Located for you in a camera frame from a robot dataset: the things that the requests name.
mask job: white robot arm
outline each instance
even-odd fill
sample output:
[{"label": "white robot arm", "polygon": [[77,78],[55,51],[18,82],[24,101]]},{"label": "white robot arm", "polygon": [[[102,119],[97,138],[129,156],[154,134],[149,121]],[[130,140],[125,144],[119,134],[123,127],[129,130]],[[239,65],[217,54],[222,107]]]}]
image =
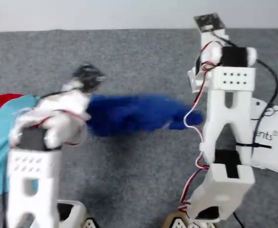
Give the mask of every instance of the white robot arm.
[{"label": "white robot arm", "polygon": [[[35,217],[32,228],[98,227],[82,203],[58,200],[61,147],[78,145],[86,136],[91,92],[104,78],[91,65],[78,74],[63,92],[41,97],[10,132],[8,228],[22,227],[29,213]],[[38,181],[37,191],[32,181]]]},{"label": "white robot arm", "polygon": [[[209,167],[204,182],[186,201],[185,212],[191,224],[211,227],[226,220],[242,203],[255,183],[250,166],[253,129],[250,120],[251,99],[255,89],[257,52],[250,47],[227,47],[228,39],[217,14],[195,17],[201,32],[201,54],[188,72],[193,93],[207,92],[207,117],[200,151]],[[201,69],[203,63],[211,70]],[[233,93],[233,104],[226,107],[226,93]],[[230,124],[237,141],[235,150],[217,150],[216,141]]]}]

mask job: black cable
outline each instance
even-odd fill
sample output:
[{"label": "black cable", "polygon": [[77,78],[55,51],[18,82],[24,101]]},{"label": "black cable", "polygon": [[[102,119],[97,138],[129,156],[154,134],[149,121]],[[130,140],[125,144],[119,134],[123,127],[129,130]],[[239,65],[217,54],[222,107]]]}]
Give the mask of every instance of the black cable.
[{"label": "black cable", "polygon": [[237,222],[239,223],[241,228],[245,228],[245,226],[243,225],[243,223],[241,222],[241,220],[239,219],[239,217],[237,216],[237,214],[235,212],[233,213],[233,216],[235,217],[235,219],[237,220]]},{"label": "black cable", "polygon": [[193,224],[195,224],[198,228],[201,228],[201,226],[199,226],[197,223],[193,222]]},{"label": "black cable", "polygon": [[[238,47],[236,44],[234,44],[233,42],[227,40],[227,39],[224,39],[222,37],[219,37],[217,36],[214,32],[212,32],[213,36],[221,39],[222,41],[224,41],[225,43],[227,43],[228,45],[232,46],[232,47]],[[257,137],[257,132],[258,132],[258,129],[259,129],[259,126],[260,126],[260,123],[261,123],[261,120],[262,118],[265,116],[265,113],[267,111],[268,108],[271,108],[273,107],[273,103],[278,95],[278,76],[277,76],[277,73],[267,64],[265,64],[263,61],[261,61],[260,59],[257,59],[256,62],[260,65],[262,65],[265,69],[267,69],[273,76],[274,80],[275,80],[275,90],[274,90],[274,93],[271,97],[271,99],[269,100],[268,104],[266,105],[266,107],[264,108],[264,110],[262,111],[259,119],[257,120],[257,123],[256,123],[256,126],[255,126],[255,129],[254,129],[254,133],[253,133],[253,139],[252,139],[252,145],[257,145],[256,144],[256,137]],[[254,153],[254,148],[255,146],[252,146],[252,155]]]}]

